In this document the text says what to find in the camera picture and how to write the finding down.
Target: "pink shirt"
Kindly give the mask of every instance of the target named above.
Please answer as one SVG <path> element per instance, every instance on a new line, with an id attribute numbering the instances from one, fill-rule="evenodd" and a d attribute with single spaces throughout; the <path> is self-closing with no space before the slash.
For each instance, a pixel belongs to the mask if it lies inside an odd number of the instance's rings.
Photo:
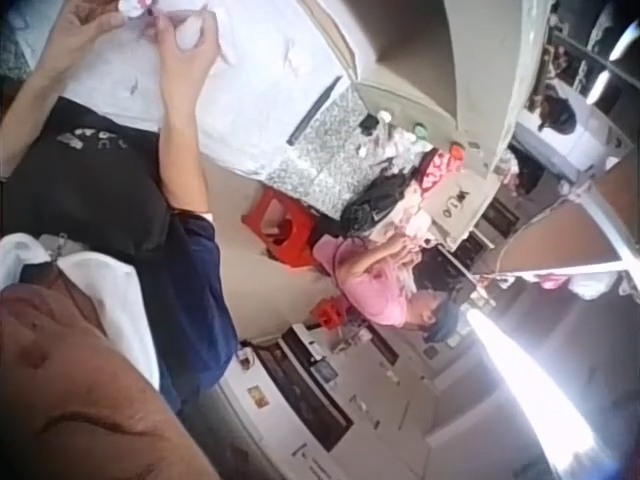
<path id="1" fill-rule="evenodd" d="M 359 240 L 322 237 L 313 248 L 313 256 L 335 280 L 337 268 L 345 260 L 366 250 Z M 338 285 L 349 302 L 370 321 L 380 325 L 401 327 L 407 317 L 407 300 L 395 265 L 383 260 L 371 271 Z"/>

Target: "white shirt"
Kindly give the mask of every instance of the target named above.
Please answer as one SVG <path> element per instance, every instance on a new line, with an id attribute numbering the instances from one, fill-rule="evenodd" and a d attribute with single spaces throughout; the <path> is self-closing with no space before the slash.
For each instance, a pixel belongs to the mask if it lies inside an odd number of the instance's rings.
<path id="1" fill-rule="evenodd" d="M 29 235 L 4 237 L 0 240 L 0 290 L 18 282 L 24 265 L 50 262 L 51 258 L 42 244 Z M 158 390 L 158 359 L 135 269 L 88 251 L 64 255 L 57 264 L 93 300 L 114 348 Z"/>

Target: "black apron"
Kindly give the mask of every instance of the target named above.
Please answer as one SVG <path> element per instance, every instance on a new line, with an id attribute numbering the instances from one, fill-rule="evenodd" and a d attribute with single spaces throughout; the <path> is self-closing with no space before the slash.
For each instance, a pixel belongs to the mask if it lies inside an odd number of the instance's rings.
<path id="1" fill-rule="evenodd" d="M 158 187 L 157 138 L 60 99 L 3 186 L 0 231 L 64 234 L 133 265 L 158 356 L 178 395 L 189 398 L 198 392 L 197 375 L 163 249 L 169 229 L 182 227 Z"/>

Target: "tile floor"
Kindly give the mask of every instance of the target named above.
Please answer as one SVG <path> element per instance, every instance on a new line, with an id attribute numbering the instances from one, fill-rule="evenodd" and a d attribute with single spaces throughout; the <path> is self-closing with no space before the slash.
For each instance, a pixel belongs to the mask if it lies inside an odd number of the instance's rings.
<path id="1" fill-rule="evenodd" d="M 216 165 L 205 168 L 222 252 L 225 298 L 243 339 L 276 335 L 305 321 L 331 281 L 313 270 L 292 270 L 268 259 L 263 244 L 240 222 L 260 194 L 259 182 Z"/>

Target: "stool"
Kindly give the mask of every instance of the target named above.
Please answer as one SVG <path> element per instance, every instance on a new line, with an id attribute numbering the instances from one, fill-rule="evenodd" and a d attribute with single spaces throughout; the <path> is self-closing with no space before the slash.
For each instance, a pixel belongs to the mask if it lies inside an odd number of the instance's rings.
<path id="1" fill-rule="evenodd" d="M 347 304 L 342 296 L 323 298 L 311 310 L 311 317 L 327 330 L 335 330 L 347 320 Z"/>
<path id="2" fill-rule="evenodd" d="M 277 202 L 284 209 L 287 226 L 284 238 L 274 238 L 262 230 L 262 221 L 273 202 Z M 258 203 L 249 213 L 242 216 L 242 223 L 262 240 L 274 259 L 293 268 L 316 265 L 308 245 L 315 217 L 297 200 L 273 188 L 265 187 Z"/>

